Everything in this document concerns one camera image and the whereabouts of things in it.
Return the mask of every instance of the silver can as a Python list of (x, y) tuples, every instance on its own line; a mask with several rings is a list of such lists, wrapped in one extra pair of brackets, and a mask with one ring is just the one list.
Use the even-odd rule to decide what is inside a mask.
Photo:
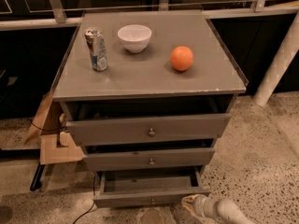
[(87, 28), (84, 32), (87, 46), (90, 50), (93, 70), (107, 69), (107, 52), (102, 31), (98, 27)]

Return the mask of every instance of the black stand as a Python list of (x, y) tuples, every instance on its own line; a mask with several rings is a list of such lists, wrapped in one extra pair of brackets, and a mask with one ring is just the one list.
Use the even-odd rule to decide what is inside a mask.
[(44, 167), (45, 167), (45, 164), (40, 164), (40, 162), (38, 163), (38, 166), (36, 168), (35, 177), (32, 180), (32, 183), (31, 183), (31, 186), (30, 186), (31, 191), (35, 191), (36, 189), (40, 189), (40, 187), (41, 187), (40, 177), (43, 174)]

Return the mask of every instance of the drawer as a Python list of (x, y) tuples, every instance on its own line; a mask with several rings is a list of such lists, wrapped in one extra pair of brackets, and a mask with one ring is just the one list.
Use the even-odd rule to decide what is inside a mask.
[(89, 154), (84, 160), (91, 171), (151, 169), (209, 164), (214, 147)]
[(190, 194), (209, 194), (197, 167), (103, 172), (100, 186), (97, 207), (180, 203)]
[(230, 114), (67, 122), (77, 145), (128, 144), (221, 137)]

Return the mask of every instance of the gray cabinet top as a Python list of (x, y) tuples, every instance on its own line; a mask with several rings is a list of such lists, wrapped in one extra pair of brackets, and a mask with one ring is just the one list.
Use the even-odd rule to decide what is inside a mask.
[[(148, 47), (127, 51), (117, 32), (128, 24), (143, 24), (153, 32)], [(106, 42), (108, 69), (93, 71), (83, 31), (100, 27)], [(177, 46), (192, 49), (186, 72), (175, 71), (170, 53)], [(200, 11), (149, 11), (85, 14), (64, 71), (55, 101), (101, 100), (240, 93), (245, 85)]]

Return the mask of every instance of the drawer knob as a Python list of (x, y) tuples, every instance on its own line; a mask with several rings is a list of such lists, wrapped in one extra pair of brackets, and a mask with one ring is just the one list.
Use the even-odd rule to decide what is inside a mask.
[(155, 165), (156, 163), (153, 161), (153, 159), (149, 160), (149, 165)]
[(154, 135), (156, 135), (156, 132), (153, 131), (152, 128), (149, 129), (149, 137), (153, 137)]

